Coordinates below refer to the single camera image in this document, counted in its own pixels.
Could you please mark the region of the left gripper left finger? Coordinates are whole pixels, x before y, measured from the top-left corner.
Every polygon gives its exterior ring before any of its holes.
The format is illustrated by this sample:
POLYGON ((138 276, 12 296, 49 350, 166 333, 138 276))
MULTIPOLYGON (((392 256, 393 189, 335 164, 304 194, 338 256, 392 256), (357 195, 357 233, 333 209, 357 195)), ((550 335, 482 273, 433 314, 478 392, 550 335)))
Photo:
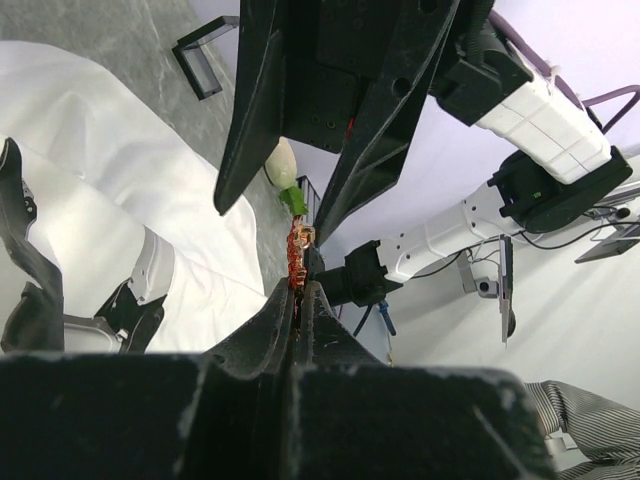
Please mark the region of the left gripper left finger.
POLYGON ((5 479, 291 479, 295 296, 202 354, 10 355, 1 362, 5 479))

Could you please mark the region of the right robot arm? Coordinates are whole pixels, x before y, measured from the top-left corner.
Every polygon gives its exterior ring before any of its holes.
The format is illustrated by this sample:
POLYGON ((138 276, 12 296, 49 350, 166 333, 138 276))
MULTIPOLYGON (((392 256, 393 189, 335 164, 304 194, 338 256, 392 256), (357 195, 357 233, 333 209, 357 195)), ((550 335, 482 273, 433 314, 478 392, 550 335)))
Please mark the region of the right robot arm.
POLYGON ((490 1, 244 1, 231 130, 214 204, 228 212, 281 140, 338 161, 314 225, 326 241, 399 181, 428 108, 512 148, 470 200, 388 219, 395 251, 547 233, 630 175, 607 128, 533 59, 490 1))

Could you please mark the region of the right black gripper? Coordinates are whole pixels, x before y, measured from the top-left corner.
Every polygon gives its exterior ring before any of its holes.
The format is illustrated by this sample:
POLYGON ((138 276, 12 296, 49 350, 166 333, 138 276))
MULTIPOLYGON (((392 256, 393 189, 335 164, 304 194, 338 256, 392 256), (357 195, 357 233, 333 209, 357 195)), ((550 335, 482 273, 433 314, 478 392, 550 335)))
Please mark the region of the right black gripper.
POLYGON ((314 222, 323 244, 349 215, 367 161, 407 154, 436 66, 479 19, 479 5, 242 1, 217 211, 226 214, 245 193, 282 132, 342 153, 314 222))

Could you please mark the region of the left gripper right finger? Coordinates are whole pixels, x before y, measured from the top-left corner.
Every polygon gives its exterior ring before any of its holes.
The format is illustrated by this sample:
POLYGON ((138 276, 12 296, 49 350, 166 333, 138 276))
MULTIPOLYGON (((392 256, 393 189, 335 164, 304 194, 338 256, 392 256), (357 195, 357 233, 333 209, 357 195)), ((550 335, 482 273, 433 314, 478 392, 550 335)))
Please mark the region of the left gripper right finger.
POLYGON ((335 359, 360 344, 308 284, 294 364, 297 479, 552 479, 535 409, 512 374, 335 359))

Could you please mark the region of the white printed t-shirt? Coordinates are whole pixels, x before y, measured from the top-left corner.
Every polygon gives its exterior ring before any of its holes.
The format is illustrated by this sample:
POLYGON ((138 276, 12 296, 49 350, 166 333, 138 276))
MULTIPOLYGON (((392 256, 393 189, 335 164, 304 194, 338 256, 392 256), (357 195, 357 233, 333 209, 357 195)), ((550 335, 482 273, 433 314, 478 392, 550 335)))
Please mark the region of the white printed t-shirt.
POLYGON ((1 45, 1 135, 16 142, 70 316, 151 330, 144 351, 203 352, 265 304, 246 200, 213 204, 218 172, 103 66, 1 45))

